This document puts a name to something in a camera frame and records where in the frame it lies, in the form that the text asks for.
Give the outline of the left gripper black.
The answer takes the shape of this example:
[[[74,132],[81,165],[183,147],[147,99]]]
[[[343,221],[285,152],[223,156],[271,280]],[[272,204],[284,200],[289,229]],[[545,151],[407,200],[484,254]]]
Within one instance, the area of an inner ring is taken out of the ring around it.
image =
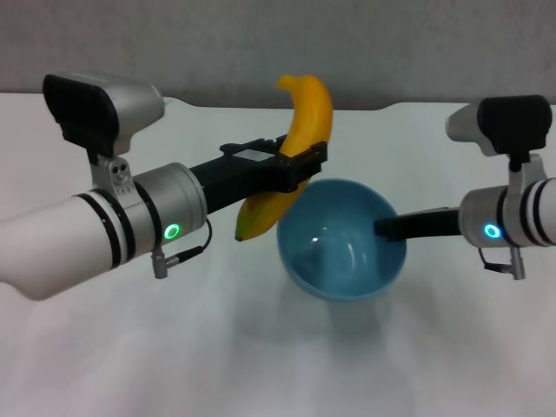
[[[300,183],[319,173],[328,160],[326,142],[289,157],[278,155],[284,141],[285,137],[279,136],[244,144],[227,143],[220,147],[220,157],[194,166],[191,172],[202,186],[208,212],[260,192],[295,191]]]

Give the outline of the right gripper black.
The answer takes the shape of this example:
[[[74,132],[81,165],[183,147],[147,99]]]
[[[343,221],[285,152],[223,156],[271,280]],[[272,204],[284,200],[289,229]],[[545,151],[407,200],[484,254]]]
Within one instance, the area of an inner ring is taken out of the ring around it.
[[[434,208],[374,222],[374,232],[389,242],[461,235],[457,208]]]

